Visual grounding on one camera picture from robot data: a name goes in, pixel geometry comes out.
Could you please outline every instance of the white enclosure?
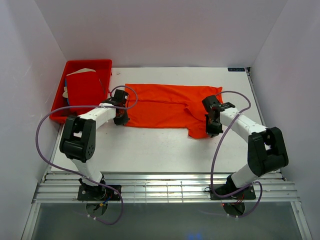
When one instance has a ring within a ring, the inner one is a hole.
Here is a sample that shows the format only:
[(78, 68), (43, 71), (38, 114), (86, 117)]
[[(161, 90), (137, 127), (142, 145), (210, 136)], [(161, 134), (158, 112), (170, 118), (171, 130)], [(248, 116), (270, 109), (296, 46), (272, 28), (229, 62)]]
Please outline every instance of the white enclosure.
[[(251, 67), (262, 115), (283, 131), (284, 176), (296, 182), (312, 236), (320, 239), (319, 194), (313, 193), (320, 184), (319, 11), (317, 0), (0, 0), (0, 239), (23, 234), (46, 169), (35, 148), (36, 127), (51, 109), (66, 61), (79, 59), (112, 59), (120, 72)], [(113, 76), (111, 85), (129, 77)], [(185, 85), (214, 86), (208, 79)], [(221, 77), (220, 84), (231, 90), (235, 79)], [(171, 82), (162, 76), (157, 83)], [(251, 86), (243, 89), (253, 99)], [(251, 111), (259, 122), (255, 104)], [(42, 127), (40, 147), (48, 158), (58, 128), (50, 121)]]

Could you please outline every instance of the red plastic bin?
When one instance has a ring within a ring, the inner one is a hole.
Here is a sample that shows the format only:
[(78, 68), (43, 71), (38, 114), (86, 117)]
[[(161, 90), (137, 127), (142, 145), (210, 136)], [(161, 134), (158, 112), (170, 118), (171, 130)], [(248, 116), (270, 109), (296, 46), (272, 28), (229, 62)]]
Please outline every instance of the red plastic bin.
[[(61, 107), (68, 106), (67, 99), (62, 97), (62, 94), (64, 93), (66, 76), (68, 74), (71, 74), (75, 71), (78, 71), (84, 68), (93, 69), (96, 71), (103, 85), (103, 88), (105, 89), (105, 98), (107, 98), (109, 83), (110, 83), (110, 76), (111, 76), (111, 67), (112, 67), (112, 60), (110, 59), (67, 61), (63, 70), (60, 83), (59, 83), (59, 87), (55, 94), (51, 111)], [(66, 122), (67, 116), (71, 114), (75, 115), (75, 113), (71, 112), (70, 109), (61, 110), (51, 114), (50, 119), (57, 123), (64, 124)]]

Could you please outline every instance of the red cloth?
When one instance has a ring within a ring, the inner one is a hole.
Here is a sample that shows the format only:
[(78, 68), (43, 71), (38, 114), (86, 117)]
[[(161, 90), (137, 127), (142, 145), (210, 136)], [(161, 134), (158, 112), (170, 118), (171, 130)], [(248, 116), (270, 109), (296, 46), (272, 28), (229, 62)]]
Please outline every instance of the red cloth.
[[(192, 138), (207, 138), (206, 111), (202, 100), (222, 91), (222, 87), (162, 84), (126, 84), (138, 95), (138, 103), (129, 109), (126, 126), (138, 128), (187, 128)], [(136, 101), (129, 93), (129, 106)], [(222, 103), (221, 95), (217, 96)]]
[[(70, 106), (99, 105), (105, 99), (104, 89), (95, 71), (86, 71), (66, 76)], [(85, 114), (92, 108), (73, 108), (77, 115)]]

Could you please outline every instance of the black mounting plate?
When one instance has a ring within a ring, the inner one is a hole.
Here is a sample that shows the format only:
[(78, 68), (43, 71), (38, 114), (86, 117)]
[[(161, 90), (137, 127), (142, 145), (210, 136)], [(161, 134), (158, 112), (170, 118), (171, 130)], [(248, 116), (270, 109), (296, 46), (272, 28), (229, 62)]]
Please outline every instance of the black mounting plate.
[[(108, 185), (116, 190), (119, 191), (119, 193), (121, 194), (121, 185)], [(105, 194), (109, 197), (111, 196), (111, 199), (109, 201), (119, 201), (120, 197), (118, 194), (116, 194), (114, 191), (112, 191), (109, 188), (105, 189)], [(81, 185), (79, 187), (79, 191), (78, 191), (78, 197), (77, 197), (78, 201), (103, 201), (105, 200), (105, 198), (103, 197), (102, 199), (95, 199), (94, 197), (92, 197), (90, 195), (90, 193), (86, 192), (84, 187)]]
[[(237, 196), (241, 196), (242, 194), (244, 194), (243, 200), (255, 200), (257, 198), (253, 186), (249, 186), (247, 189), (238, 193)], [(210, 199), (211, 200), (237, 200), (236, 198), (232, 198), (232, 197), (219, 198), (216, 195), (214, 195), (212, 192), (210, 192)]]

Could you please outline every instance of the white table surface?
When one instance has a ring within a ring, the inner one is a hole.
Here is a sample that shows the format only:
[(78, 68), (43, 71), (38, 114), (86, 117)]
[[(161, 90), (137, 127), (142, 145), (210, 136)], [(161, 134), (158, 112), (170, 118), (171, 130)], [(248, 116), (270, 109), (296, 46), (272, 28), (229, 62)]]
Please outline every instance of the white table surface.
[[(126, 83), (222, 86), (223, 90), (245, 94), (252, 107), (244, 114), (261, 124), (246, 72), (228, 72), (227, 68), (216, 67), (113, 68), (110, 89)], [(223, 101), (231, 102), (239, 110), (248, 105), (245, 99), (232, 93), (225, 93)], [(110, 121), (97, 130), (96, 149), (90, 161), (94, 161), (101, 172), (208, 173), (220, 137), (193, 139), (187, 129), (134, 128), (115, 126)], [(247, 149), (246, 142), (230, 131), (220, 148), (214, 171), (236, 172), (247, 163)], [(59, 148), (53, 163), (77, 170)], [(61, 172), (54, 167), (51, 171)]]

